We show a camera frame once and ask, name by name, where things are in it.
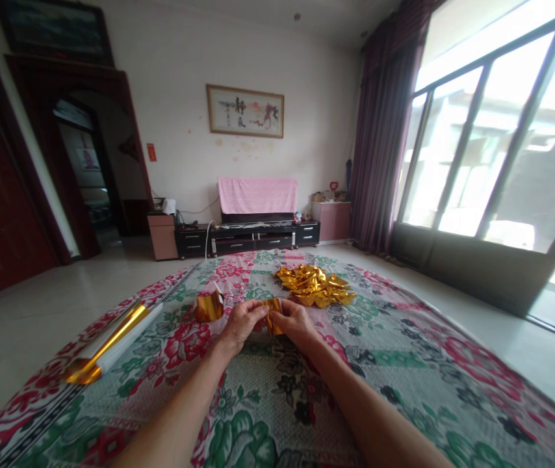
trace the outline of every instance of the framed painting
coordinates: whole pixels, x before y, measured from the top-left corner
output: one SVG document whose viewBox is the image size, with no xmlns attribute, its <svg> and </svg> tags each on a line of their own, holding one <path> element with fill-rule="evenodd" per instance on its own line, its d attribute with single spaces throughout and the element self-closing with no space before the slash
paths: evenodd
<svg viewBox="0 0 555 468">
<path fill-rule="evenodd" d="M 87 172 L 101 172 L 96 151 L 93 148 L 76 148 L 81 169 Z"/>
<path fill-rule="evenodd" d="M 206 85 L 213 133 L 284 138 L 284 95 Z"/>
<path fill-rule="evenodd" d="M 100 8 L 64 0 L 0 0 L 13 52 L 114 67 Z"/>
</svg>

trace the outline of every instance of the gold foil strip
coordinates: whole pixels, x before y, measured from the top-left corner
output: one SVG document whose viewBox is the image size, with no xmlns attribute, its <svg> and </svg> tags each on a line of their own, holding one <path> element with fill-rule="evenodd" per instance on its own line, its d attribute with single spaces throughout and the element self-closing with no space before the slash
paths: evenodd
<svg viewBox="0 0 555 468">
<path fill-rule="evenodd" d="M 150 310 L 137 299 L 128 309 L 128 313 L 110 337 L 100 346 L 91 359 L 78 357 L 74 359 L 63 372 L 63 379 L 68 384 L 88 385 L 102 377 L 102 369 L 96 364 L 97 360 L 114 345 L 125 337 L 141 320 L 147 317 Z"/>
<path fill-rule="evenodd" d="M 280 303 L 278 298 L 263 300 L 263 306 L 269 307 L 269 312 L 274 310 L 279 313 L 283 313 L 282 304 Z M 271 316 L 268 313 L 266 314 L 266 327 L 269 329 L 269 334 L 271 336 L 284 334 L 282 329 L 273 320 L 271 320 Z"/>
<path fill-rule="evenodd" d="M 354 292 L 348 292 L 351 286 L 347 281 L 336 273 L 328 275 L 317 266 L 300 265 L 292 270 L 281 266 L 276 276 L 290 290 L 290 295 L 306 307 L 316 304 L 323 309 L 336 302 L 348 306 L 355 297 Z"/>
<path fill-rule="evenodd" d="M 224 295 L 213 282 L 214 291 L 209 296 L 198 296 L 195 304 L 195 318 L 198 322 L 214 322 L 224 316 Z"/>
</svg>

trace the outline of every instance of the purple curtain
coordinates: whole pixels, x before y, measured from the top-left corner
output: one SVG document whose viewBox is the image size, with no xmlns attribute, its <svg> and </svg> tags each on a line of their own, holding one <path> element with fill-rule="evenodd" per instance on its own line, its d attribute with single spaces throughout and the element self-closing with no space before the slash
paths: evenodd
<svg viewBox="0 0 555 468">
<path fill-rule="evenodd" d="M 399 161 L 404 152 L 429 20 L 441 1 L 403 0 L 365 48 L 352 181 L 352 237 L 359 247 L 390 253 Z"/>
</svg>

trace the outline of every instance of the tiled floor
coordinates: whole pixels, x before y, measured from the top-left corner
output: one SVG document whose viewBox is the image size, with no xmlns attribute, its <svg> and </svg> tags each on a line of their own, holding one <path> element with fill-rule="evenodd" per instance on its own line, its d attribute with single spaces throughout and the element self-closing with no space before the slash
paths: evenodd
<svg viewBox="0 0 555 468">
<path fill-rule="evenodd" d="M 104 253 L 0 292 L 0 409 L 54 353 L 143 287 L 196 263 L 154 262 L 149 239 L 113 242 Z M 347 245 L 306 248 L 378 272 L 456 319 L 555 400 L 555 335 L 408 268 Z"/>
</svg>

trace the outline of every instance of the ceiling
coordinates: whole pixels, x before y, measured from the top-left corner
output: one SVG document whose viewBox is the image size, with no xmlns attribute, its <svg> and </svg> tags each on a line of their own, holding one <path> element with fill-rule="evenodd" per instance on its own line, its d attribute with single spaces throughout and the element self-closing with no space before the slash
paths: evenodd
<svg viewBox="0 0 555 468">
<path fill-rule="evenodd" d="M 400 0 L 159 0 L 288 29 L 332 44 L 359 49 L 363 31 L 375 27 Z M 299 21 L 295 13 L 301 14 Z"/>
</svg>

